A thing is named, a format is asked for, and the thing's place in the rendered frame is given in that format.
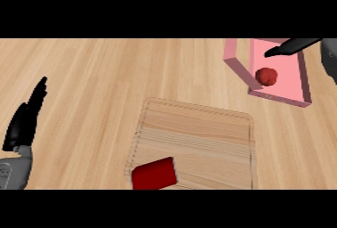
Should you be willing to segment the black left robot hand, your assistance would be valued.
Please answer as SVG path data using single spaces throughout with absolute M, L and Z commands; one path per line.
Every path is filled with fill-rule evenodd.
M 29 100 L 20 103 L 17 106 L 17 110 L 5 129 L 3 151 L 13 151 L 17 146 L 31 146 L 32 144 L 37 128 L 37 117 L 42 107 L 42 99 L 47 95 L 45 81 L 47 77 L 42 77 L 34 87 Z

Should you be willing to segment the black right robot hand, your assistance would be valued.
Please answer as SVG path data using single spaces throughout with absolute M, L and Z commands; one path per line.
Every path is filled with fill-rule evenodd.
M 317 41 L 320 41 L 320 38 L 289 38 L 279 46 L 272 47 L 272 49 L 266 51 L 264 57 L 269 58 L 277 55 L 289 56 L 311 46 Z

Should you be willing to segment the pink cardboard box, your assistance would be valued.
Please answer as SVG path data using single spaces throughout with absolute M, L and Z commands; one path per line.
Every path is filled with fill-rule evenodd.
M 286 38 L 226 38 L 223 62 L 246 84 L 249 95 L 304 108 L 311 104 L 304 54 L 264 57 L 264 52 L 283 41 Z M 261 68 L 277 73 L 270 86 L 255 80 Z

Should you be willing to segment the red bell pepper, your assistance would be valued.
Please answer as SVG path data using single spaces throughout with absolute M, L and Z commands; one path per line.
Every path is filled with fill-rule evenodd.
M 272 86 L 276 83 L 277 72 L 274 69 L 261 68 L 255 71 L 255 80 L 263 86 Z

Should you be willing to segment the pale wooden cutting board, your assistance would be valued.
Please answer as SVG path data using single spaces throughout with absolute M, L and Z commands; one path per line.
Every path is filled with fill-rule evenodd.
M 255 190 L 252 118 L 238 111 L 146 99 L 125 160 L 125 178 L 136 167 L 167 157 L 174 159 L 173 190 Z

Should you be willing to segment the dark red block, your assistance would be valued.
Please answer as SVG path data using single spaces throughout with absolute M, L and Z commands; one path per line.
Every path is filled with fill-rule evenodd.
M 134 190 L 159 190 L 177 183 L 174 158 L 167 157 L 137 166 L 131 171 Z

